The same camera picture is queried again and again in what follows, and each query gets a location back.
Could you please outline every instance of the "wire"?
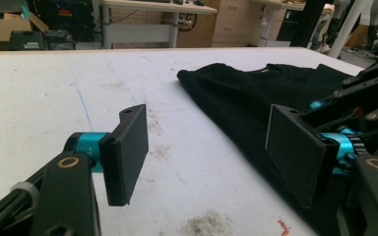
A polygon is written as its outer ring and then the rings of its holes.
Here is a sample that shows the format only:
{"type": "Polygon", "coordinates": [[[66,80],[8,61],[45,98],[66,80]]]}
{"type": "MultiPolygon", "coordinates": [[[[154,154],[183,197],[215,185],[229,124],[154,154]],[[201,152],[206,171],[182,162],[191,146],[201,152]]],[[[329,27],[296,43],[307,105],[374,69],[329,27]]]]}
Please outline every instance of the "wire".
{"type": "Polygon", "coordinates": [[[117,23],[117,22],[124,21],[125,19],[131,17],[132,15],[134,15],[134,14],[135,14],[136,12],[138,12],[138,11],[139,11],[139,10],[135,10],[134,12],[128,14],[128,16],[126,16],[126,17],[124,17],[124,18],[122,18],[122,19],[119,19],[119,20],[113,21],[113,22],[111,22],[111,23],[117,23]]]}

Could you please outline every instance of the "white pole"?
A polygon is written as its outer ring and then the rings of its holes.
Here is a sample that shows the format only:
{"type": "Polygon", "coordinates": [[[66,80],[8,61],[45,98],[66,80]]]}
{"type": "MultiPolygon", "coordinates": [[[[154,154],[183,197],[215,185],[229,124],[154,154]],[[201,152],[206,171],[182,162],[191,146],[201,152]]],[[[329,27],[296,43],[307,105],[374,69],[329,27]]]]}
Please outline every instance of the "white pole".
{"type": "Polygon", "coordinates": [[[342,26],[342,29],[339,32],[339,36],[337,37],[336,41],[333,44],[333,47],[328,54],[331,57],[337,58],[342,51],[343,46],[346,44],[346,40],[349,36],[349,33],[352,30],[352,27],[357,21],[358,16],[362,12],[364,6],[368,2],[372,2],[373,0],[356,0],[352,4],[351,10],[349,10],[348,16],[346,17],[345,23],[342,26]]]}

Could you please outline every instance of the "white table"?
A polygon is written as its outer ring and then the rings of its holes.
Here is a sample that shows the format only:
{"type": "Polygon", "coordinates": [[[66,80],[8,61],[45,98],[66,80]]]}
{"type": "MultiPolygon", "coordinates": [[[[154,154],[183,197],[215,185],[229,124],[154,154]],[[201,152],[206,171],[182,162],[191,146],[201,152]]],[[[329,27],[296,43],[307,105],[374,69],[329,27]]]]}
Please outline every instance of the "white table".
{"type": "Polygon", "coordinates": [[[218,10],[207,6],[196,6],[193,2],[183,5],[130,0],[100,0],[103,9],[103,45],[111,48],[114,42],[168,42],[169,47],[176,47],[179,13],[210,15],[218,10]],[[171,24],[166,25],[128,25],[112,24],[109,18],[110,8],[170,12],[171,24]]]}
{"type": "Polygon", "coordinates": [[[111,132],[120,110],[146,103],[150,151],[131,204],[108,206],[94,174],[103,235],[191,235],[208,220],[216,235],[281,235],[280,219],[291,235],[315,235],[176,78],[216,62],[361,70],[300,48],[0,52],[0,199],[72,133],[111,132]]]}

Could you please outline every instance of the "cardboard box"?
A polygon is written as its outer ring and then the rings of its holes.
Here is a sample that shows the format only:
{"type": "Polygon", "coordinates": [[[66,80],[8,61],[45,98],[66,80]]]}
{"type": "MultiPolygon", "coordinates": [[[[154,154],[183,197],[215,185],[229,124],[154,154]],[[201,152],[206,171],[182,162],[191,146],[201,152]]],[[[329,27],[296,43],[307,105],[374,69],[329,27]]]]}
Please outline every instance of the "cardboard box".
{"type": "Polygon", "coordinates": [[[43,32],[48,30],[48,26],[34,14],[30,15],[29,20],[24,20],[17,14],[1,13],[1,15],[3,17],[0,19],[0,47],[7,45],[7,42],[9,42],[11,38],[11,31],[32,31],[32,24],[43,32]]]}

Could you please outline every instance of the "black cloth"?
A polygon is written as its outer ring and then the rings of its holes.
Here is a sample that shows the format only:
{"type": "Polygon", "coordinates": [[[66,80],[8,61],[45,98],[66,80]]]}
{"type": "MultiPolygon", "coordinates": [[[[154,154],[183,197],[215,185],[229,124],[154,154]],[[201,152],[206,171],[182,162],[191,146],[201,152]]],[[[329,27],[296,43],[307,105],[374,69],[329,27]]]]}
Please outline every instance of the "black cloth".
{"type": "Polygon", "coordinates": [[[303,110],[311,101],[338,89],[347,77],[324,65],[311,69],[275,64],[250,72],[212,64],[177,74],[195,103],[237,144],[285,201],[319,234],[330,236],[340,235],[336,212],[346,187],[344,177],[333,176],[325,199],[317,206],[304,208],[267,155],[265,141],[272,103],[303,110]]]}

